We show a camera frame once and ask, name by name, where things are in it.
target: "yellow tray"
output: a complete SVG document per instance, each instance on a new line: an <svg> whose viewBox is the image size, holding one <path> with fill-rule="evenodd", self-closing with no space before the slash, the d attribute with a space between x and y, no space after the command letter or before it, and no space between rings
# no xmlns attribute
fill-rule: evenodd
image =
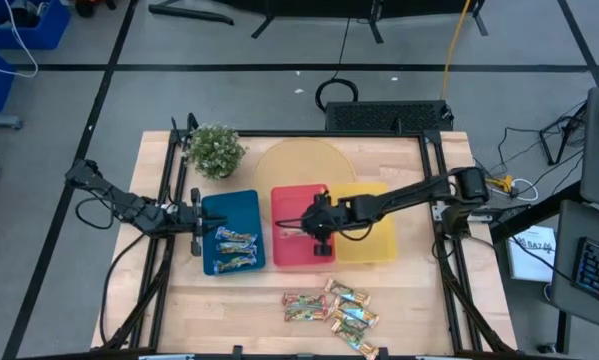
<svg viewBox="0 0 599 360"><path fill-rule="evenodd" d="M388 191L383 183L350 183L328 185L332 204L339 198L372 194L378 195ZM351 237L361 237L367 229L346 231ZM393 261L397 256L395 242L395 223L392 216L387 215L372 227L372 231L364 240L352 241L336 233L334 238L335 257L337 262L346 264L377 263Z"/></svg>

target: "potted plant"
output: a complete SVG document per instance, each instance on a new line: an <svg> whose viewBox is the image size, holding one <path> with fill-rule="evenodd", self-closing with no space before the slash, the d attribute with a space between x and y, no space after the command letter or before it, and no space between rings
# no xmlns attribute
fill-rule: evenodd
<svg viewBox="0 0 599 360"><path fill-rule="evenodd" d="M188 163L211 180L230 176L246 154L239 144L239 135L234 129L221 125L201 125L192 133L189 142Z"/></svg>

